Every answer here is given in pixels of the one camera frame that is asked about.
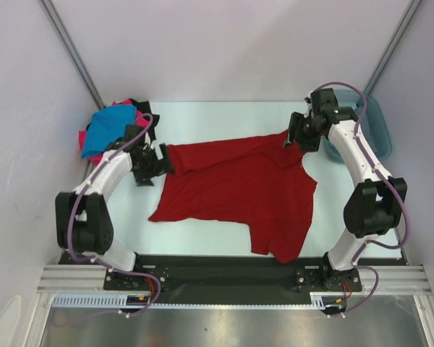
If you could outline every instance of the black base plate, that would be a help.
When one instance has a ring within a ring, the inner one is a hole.
[[[141,277],[106,271],[103,289],[105,291],[149,291],[150,286]]]
[[[297,271],[309,282],[315,279],[315,268],[321,258],[298,258],[288,264],[280,264],[274,258],[265,257],[189,257],[140,255],[144,265],[138,269],[158,278],[164,277],[158,303],[164,304],[234,304],[280,305],[309,304],[307,291],[299,292]],[[65,252],[61,265],[74,265]],[[359,265],[405,265],[405,260],[360,259]],[[361,291],[352,279],[348,281],[353,291]],[[341,286],[332,286],[340,293]],[[135,276],[106,280],[105,289],[113,291],[148,291],[149,285]],[[315,291],[326,291],[320,286]]]
[[[344,282],[349,284],[354,292],[362,291],[362,283],[357,269],[348,271],[346,276],[331,277],[322,281],[319,268],[298,268],[296,269],[296,290],[300,293],[311,291],[335,291],[344,292]]]

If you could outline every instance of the pink cloth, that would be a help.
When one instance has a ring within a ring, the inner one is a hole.
[[[113,105],[132,105],[132,101],[130,100],[124,100],[121,103],[113,103]],[[135,124],[140,125],[141,127],[146,127],[148,125],[148,121],[141,117],[142,113],[137,110],[137,113],[135,114]],[[85,143],[85,136],[87,136],[87,131],[80,131],[79,132],[79,146],[80,149],[84,148]],[[103,158],[103,154],[94,155],[93,157],[89,157],[88,160],[94,163],[95,165],[98,165]]]

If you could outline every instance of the blue cloth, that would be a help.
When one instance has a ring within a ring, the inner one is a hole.
[[[113,141],[124,136],[125,127],[133,124],[137,109],[132,105],[113,105],[92,115],[82,158],[102,153]]]

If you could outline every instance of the white table surface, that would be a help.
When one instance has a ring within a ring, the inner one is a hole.
[[[305,103],[151,103],[161,120],[156,127],[157,144],[185,144],[284,131],[293,111],[303,112]],[[317,153],[308,153],[302,164],[317,181],[312,225],[300,257],[321,257],[344,231],[342,212],[354,187],[344,164],[328,159],[324,144]],[[261,256],[251,253],[249,227],[214,220],[186,219],[152,223],[165,176],[153,179],[154,187],[136,187],[132,174],[125,176],[110,200],[108,209],[115,237],[140,254],[214,256]],[[396,244],[389,231],[380,241]],[[400,258],[399,250],[370,245],[365,257]]]

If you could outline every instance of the white panel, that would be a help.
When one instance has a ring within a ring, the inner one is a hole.
[[[54,0],[105,103],[363,88],[409,0]]]
[[[156,130],[159,142],[183,144],[282,132],[293,111],[305,111],[305,103],[152,103],[161,115]],[[343,209],[354,190],[344,164],[330,161],[325,146],[302,161],[318,182],[314,194],[313,221],[301,251],[303,257],[321,257],[344,231]],[[240,223],[186,219],[152,223],[148,217],[158,206],[165,176],[154,187],[136,187],[133,175],[125,176],[108,201],[115,237],[143,254],[237,255],[251,253],[249,227]],[[396,244],[390,231],[380,238]],[[366,257],[400,257],[399,251],[370,245]]]
[[[82,179],[77,130],[94,110],[38,2],[0,0],[0,311],[22,297],[18,335],[59,253],[54,198]]]
[[[406,247],[434,293],[434,0],[426,1],[378,84],[394,153],[386,164],[408,183],[413,234]]]

